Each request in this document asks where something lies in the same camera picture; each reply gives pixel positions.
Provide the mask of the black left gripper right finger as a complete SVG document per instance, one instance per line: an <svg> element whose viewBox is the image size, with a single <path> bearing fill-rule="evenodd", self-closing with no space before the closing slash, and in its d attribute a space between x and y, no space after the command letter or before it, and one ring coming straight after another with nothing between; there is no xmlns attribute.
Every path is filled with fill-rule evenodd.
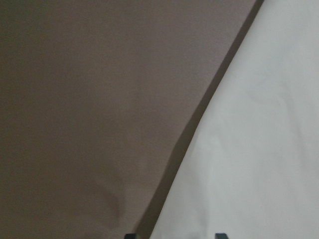
<svg viewBox="0 0 319 239"><path fill-rule="evenodd" d="M228 239L228 235L226 233L216 233L215 239Z"/></svg>

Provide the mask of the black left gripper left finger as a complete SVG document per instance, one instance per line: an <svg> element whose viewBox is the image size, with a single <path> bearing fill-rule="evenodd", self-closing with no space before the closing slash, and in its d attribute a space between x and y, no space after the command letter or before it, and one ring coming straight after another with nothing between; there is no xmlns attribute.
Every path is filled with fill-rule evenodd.
<svg viewBox="0 0 319 239"><path fill-rule="evenodd" d="M124 239L138 239L137 234L125 234Z"/></svg>

